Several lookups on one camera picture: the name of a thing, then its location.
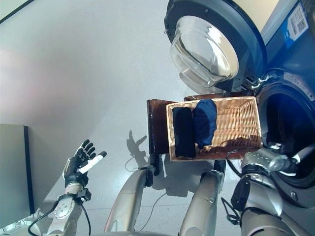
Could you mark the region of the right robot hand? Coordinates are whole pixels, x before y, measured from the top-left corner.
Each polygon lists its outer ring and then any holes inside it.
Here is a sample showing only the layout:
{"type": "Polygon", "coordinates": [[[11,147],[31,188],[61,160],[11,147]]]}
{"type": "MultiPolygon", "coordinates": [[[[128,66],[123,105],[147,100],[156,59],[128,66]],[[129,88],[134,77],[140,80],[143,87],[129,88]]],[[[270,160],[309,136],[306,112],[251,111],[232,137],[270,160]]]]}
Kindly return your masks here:
{"type": "Polygon", "coordinates": [[[287,164],[285,168],[281,170],[281,173],[285,176],[295,177],[301,169],[303,162],[314,152],[315,144],[303,148],[287,160],[287,164]]]}

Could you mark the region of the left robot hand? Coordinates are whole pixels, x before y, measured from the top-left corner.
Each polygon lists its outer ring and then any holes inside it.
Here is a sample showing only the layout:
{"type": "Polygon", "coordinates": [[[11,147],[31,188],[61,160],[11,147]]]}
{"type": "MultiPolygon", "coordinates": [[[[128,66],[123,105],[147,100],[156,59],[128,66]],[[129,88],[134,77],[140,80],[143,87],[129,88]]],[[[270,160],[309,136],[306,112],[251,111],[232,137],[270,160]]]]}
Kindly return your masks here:
{"type": "Polygon", "coordinates": [[[79,183],[83,187],[88,184],[88,171],[105,158],[107,152],[95,153],[95,146],[86,139],[76,150],[75,154],[69,158],[63,169],[65,187],[71,183],[79,183]]]}

